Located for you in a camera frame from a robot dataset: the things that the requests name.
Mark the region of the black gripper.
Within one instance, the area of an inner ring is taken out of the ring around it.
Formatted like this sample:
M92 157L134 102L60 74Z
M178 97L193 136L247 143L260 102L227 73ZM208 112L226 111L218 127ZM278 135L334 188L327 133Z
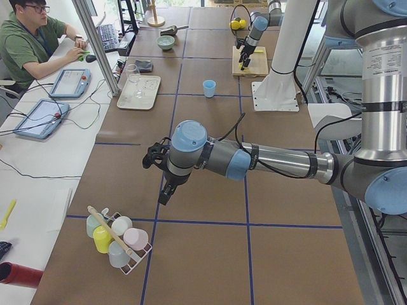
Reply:
M240 53L239 63L243 63L244 66L248 67L249 63L251 61L250 56L254 53L255 49L256 49L256 46L245 43L243 45L243 49Z
M163 189L160 191L158 202L161 205L166 205L171 196L175 193L177 186L180 186L188 181L191 172L187 173L186 175L176 175L169 169L166 169L163 172L166 183Z

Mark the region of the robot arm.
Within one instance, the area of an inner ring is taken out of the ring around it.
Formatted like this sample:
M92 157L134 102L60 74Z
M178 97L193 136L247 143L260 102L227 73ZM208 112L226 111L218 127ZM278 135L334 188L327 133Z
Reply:
M282 24L284 14L281 10L280 1L267 1L267 3L268 13L252 12L250 14L251 29L249 34L245 38L236 38L236 48L239 49L243 46L238 61L242 64L241 70L249 66L251 61L250 56L254 53L264 31L269 27L280 26Z
M331 49L362 50L361 148L354 154L300 152L212 138L193 120L179 123L169 145L148 149L166 204L194 169L242 180L250 170L317 179L389 215L406 212L406 2L330 1L324 40Z

